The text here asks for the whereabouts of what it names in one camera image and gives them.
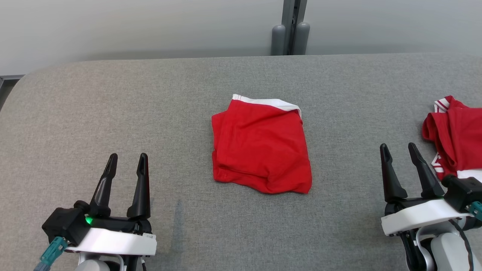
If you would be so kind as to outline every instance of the gray fabric surface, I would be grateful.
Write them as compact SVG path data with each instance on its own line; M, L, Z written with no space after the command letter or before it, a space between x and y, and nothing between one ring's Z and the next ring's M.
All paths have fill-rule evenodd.
M409 195L420 185L407 144L435 154L421 125L433 101L482 106L482 59L380 54L74 63L25 76L0 111L2 270L32 270L40 226L58 206L89 201L118 153L110 207L132 203L149 155L153 231L148 270L406 270L384 236L379 146ZM312 165L308 195L264 195L214 182L211 116L233 93L299 105ZM468 232L482 258L480 230ZM74 270L62 255L53 270Z

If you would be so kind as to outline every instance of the garment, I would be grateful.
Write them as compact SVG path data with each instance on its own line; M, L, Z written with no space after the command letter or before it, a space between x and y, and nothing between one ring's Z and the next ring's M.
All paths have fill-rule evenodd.
M482 108L469 108L452 96L435 101L422 127L437 155L432 165L441 180L448 174L482 180Z
M212 116L213 175L262 193L308 193L311 167L298 106L237 94Z

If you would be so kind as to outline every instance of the teal cable connector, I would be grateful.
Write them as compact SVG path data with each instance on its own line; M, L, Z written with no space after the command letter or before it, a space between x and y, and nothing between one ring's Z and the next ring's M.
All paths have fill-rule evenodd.
M40 263L37 265L34 271L50 270L52 264L65 251L67 246L67 241L64 238L60 236L55 237L52 243L50 243L49 247L47 247L45 252L40 257Z
M482 203L472 202L469 213L473 214L476 219L482 220Z

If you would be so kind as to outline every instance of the white stripe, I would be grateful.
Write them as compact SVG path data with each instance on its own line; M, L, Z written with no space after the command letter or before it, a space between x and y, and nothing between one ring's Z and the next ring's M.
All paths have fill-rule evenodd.
M447 99L445 99L445 98L440 99L439 102L441 102L447 108L449 108L449 106L450 106L449 101L447 101Z
M437 108L439 109L439 111L438 111L439 113L447 112L447 110L444 107L442 107L438 102L445 105L447 108L449 108L449 106L450 106L449 101L447 101L447 99L445 99L445 98L442 98L440 100L437 100L437 101L433 102L434 103L434 106L433 106L434 112L437 112ZM438 159L442 159L442 157L437 152L437 154L435 155L435 158L432 161L432 166L440 165L440 163L437 162Z
M257 104L257 105L267 105L279 108L284 111L298 110L298 114L301 118L301 109L297 105L287 103L280 99L250 99L238 94L233 94L233 100L239 100L241 102Z
M468 177L474 177L479 182L482 182L482 169L468 169L468 170L458 170L457 177L460 179L465 179Z
M437 152L437 154L435 154L435 158L433 159L432 161L432 166L436 166L436 165L441 165L440 163L437 162L437 160L440 158L440 155L439 153Z

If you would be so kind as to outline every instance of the green led light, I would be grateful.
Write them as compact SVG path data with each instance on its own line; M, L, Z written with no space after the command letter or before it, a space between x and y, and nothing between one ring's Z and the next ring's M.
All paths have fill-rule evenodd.
M92 217L85 217L85 221L87 221L87 223L92 224L92 220L93 218Z

